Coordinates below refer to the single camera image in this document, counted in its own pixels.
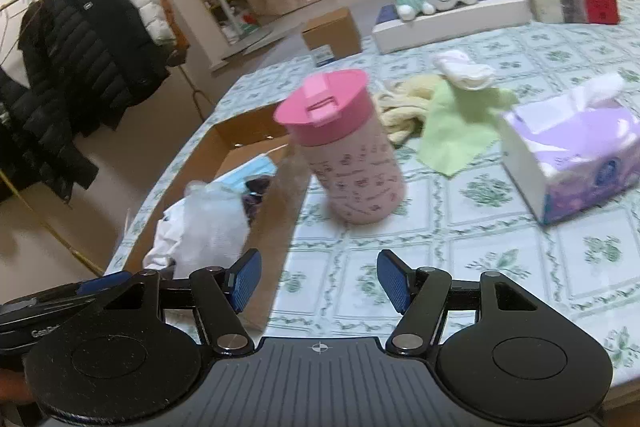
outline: open cardboard box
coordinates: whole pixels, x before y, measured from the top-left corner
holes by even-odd
[[[156,204],[124,266],[132,273],[142,269],[142,259],[153,246],[158,220],[162,219],[166,208],[184,196],[189,182],[213,181],[254,156],[267,153],[278,170],[243,250],[257,248],[262,254],[260,283],[242,313],[242,317],[259,330],[267,325],[310,177],[305,161],[293,146],[288,145],[286,129],[273,120],[276,106],[271,104],[242,113],[207,131]]]

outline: black circular cover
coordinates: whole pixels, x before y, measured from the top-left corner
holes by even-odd
[[[43,338],[25,361],[28,386],[54,417],[131,422],[169,408],[198,378],[198,346],[156,317],[103,310],[73,322]]]
[[[602,346],[551,309],[483,316],[441,346],[436,371],[468,407],[514,423],[585,415],[612,377]]]

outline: pink lid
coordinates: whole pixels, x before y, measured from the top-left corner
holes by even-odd
[[[312,74],[278,106],[273,118],[300,145],[334,142],[358,129],[373,113],[367,81],[362,70]]]

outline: blue face mask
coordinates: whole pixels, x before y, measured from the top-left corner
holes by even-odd
[[[273,176],[276,173],[276,166],[266,154],[260,154],[247,163],[236,167],[232,171],[222,174],[220,178],[215,179],[212,183],[222,183],[231,188],[234,192],[242,194],[246,187],[244,181],[252,176],[259,174],[268,174]]]

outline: gray ribbed plate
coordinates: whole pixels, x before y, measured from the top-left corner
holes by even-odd
[[[47,427],[62,423],[49,420]],[[457,406],[417,360],[378,340],[265,339],[217,362],[187,400],[145,427],[490,427]],[[574,427],[597,427],[584,419]]]

